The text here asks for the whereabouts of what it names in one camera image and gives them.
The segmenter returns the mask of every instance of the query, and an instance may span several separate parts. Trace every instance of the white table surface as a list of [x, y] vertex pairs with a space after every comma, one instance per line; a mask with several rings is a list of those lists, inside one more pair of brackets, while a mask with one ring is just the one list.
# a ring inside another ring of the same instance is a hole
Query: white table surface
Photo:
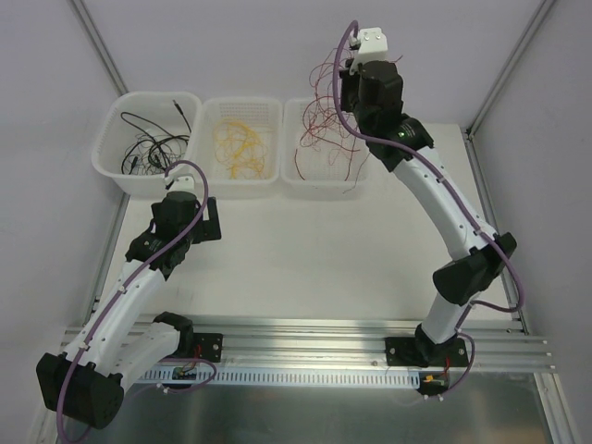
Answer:
[[[463, 136], [456, 125], [426, 125], [444, 165], [482, 210]], [[422, 319], [436, 290], [432, 273], [448, 257], [413, 195], [370, 157], [356, 200], [309, 201], [278, 193], [218, 200], [222, 240], [191, 247], [146, 315], [235, 315], [318, 319]], [[154, 200], [130, 199], [104, 294], [131, 240], [148, 227]], [[482, 298], [508, 306], [501, 281]], [[508, 320], [483, 307], [471, 319]]]

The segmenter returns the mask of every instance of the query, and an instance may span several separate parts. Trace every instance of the black mounting bracket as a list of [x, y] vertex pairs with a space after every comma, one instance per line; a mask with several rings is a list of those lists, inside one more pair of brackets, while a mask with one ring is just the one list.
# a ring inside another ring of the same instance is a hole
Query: black mounting bracket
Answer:
[[199, 358], [217, 364], [222, 360], [224, 335], [220, 333], [193, 333], [193, 343], [199, 350]]
[[[413, 336], [385, 338], [385, 353], [389, 367], [416, 366], [416, 364], [411, 364], [402, 358], [402, 356], [413, 355], [416, 350], [417, 346]], [[449, 367], [466, 368], [469, 365], [469, 357], [463, 339], [457, 338], [446, 349], [435, 352], [430, 357], [427, 366], [446, 367], [446, 358], [449, 358]]]

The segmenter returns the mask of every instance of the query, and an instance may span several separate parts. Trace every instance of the white panel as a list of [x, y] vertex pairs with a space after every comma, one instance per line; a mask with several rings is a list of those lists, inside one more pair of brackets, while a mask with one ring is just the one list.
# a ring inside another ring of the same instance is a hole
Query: white panel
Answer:
[[[429, 125], [441, 158], [481, 211], [455, 125]], [[374, 157], [353, 201], [218, 200], [222, 240], [191, 247], [146, 305], [146, 314], [316, 319], [423, 319], [432, 273], [450, 261], [421, 204]], [[130, 242], [147, 227], [152, 201], [131, 199], [107, 276], [110, 288]], [[506, 304], [499, 279], [483, 298]], [[509, 319], [477, 307], [472, 319]]]
[[311, 95], [308, 74], [352, 19], [380, 27], [408, 111], [468, 125], [538, 0], [87, 0], [132, 90], [207, 99]]
[[0, 2], [0, 441], [26, 442], [35, 365], [80, 318], [119, 192], [90, 144], [116, 95], [66, 1]]
[[551, 337], [561, 382], [591, 442], [592, 3], [558, 2], [477, 134], [503, 228], [518, 241], [526, 310]]

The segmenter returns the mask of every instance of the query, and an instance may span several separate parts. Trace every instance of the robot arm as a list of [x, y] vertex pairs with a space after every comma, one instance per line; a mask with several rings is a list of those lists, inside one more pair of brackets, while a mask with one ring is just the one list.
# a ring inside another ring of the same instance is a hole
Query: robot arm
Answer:
[[[173, 269], [195, 243], [221, 239], [216, 199], [207, 200], [209, 219], [199, 217], [188, 233], [164, 254], [153, 260], [135, 278], [145, 261], [174, 240], [198, 217], [200, 204], [193, 194], [191, 176], [175, 179], [161, 203], [154, 203], [150, 227], [131, 242], [117, 282], [101, 300], [81, 333], [54, 356], [46, 353], [37, 364], [37, 377], [45, 406], [58, 410], [58, 397], [70, 367], [63, 413], [94, 428], [104, 428], [116, 416], [125, 392], [161, 359], [172, 355], [192, 357], [192, 321], [178, 314], [163, 313], [138, 339], [122, 348], [145, 304], [159, 291]], [[90, 341], [89, 332], [93, 331]]]
[[[495, 241], [508, 257], [515, 250], [516, 242], [512, 234], [499, 235], [480, 217], [450, 178], [424, 126], [402, 113], [403, 81], [396, 65], [385, 60], [388, 46], [382, 30], [360, 30], [356, 36], [350, 36], [349, 42], [357, 53], [339, 72], [340, 107], [352, 113], [359, 131], [369, 136], [366, 144], [370, 153], [393, 172], [424, 207], [452, 260], [433, 275], [438, 294], [429, 315], [415, 330], [413, 350], [397, 350], [407, 364], [426, 367], [453, 343], [470, 301], [503, 269], [502, 259], [483, 235]], [[405, 145], [411, 153], [389, 146], [385, 141]], [[433, 167], [428, 167], [421, 159]], [[478, 221], [478, 229], [469, 217]]]

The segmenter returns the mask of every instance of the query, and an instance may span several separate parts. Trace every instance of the white plastic basket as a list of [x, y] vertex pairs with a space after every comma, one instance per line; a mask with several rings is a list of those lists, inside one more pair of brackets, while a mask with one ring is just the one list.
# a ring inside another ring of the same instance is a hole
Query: white plastic basket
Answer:
[[[368, 149], [363, 141], [356, 140], [353, 148], [359, 151], [353, 154], [350, 162], [344, 154], [332, 154], [335, 145], [328, 142], [317, 142], [315, 149], [302, 147], [301, 137], [305, 133], [302, 116], [312, 100], [291, 99], [284, 107], [281, 177], [300, 197], [341, 199], [357, 196], [368, 177], [365, 164]], [[330, 139], [332, 135], [328, 133], [327, 137]]]
[[[265, 147], [265, 167], [261, 178], [238, 175], [231, 179], [228, 165], [216, 159], [219, 149], [214, 131], [220, 122], [239, 121], [255, 131]], [[273, 192], [279, 177], [279, 143], [282, 104], [275, 99], [224, 97], [203, 104], [196, 161], [203, 169], [212, 195], [220, 198], [262, 197]]]
[[[164, 174], [138, 176], [121, 173], [121, 162], [126, 149], [137, 141], [139, 130], [124, 122], [120, 114], [130, 112], [160, 125], [171, 134], [187, 134], [187, 125], [173, 104], [177, 101], [185, 118], [191, 125], [191, 136], [183, 159], [192, 160], [199, 130], [202, 103], [189, 92], [130, 92], [119, 97], [111, 106], [103, 129], [92, 149], [92, 165], [104, 176], [113, 179], [121, 190], [134, 197], [160, 198], [167, 194]], [[150, 134], [161, 134], [157, 128], [151, 128], [146, 122], [140, 126]], [[188, 166], [179, 166], [171, 174], [189, 171]]]

